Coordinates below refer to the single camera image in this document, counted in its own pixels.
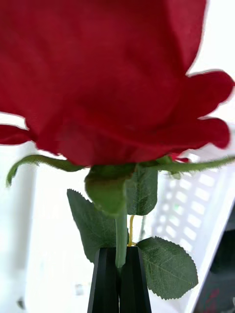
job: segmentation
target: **red rose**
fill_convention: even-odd
[[[206,0],[1,0],[0,143],[36,142],[80,165],[152,160],[211,142],[222,71],[187,76]]]

